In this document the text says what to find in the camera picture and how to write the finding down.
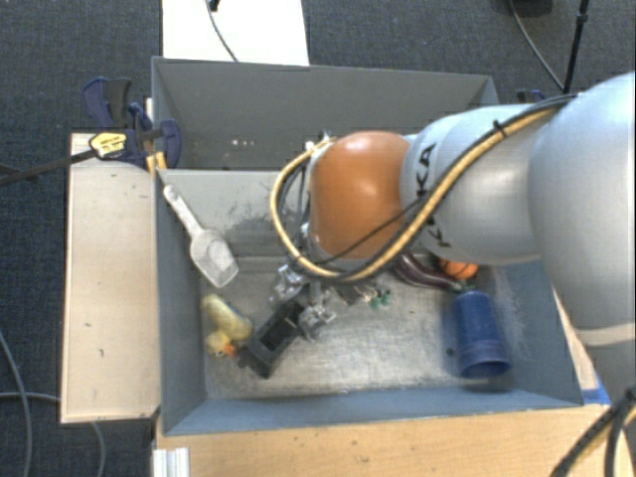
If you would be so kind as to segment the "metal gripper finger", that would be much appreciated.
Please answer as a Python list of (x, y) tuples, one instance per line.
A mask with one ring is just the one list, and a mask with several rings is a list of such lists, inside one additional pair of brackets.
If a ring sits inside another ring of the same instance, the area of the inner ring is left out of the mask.
[(316, 340), (322, 328), (336, 318), (336, 313), (322, 305), (306, 307), (298, 318), (298, 326), (303, 337), (310, 342)]
[(269, 304), (277, 306), (300, 298), (306, 290), (308, 277), (290, 264), (280, 266), (275, 274), (269, 295)]

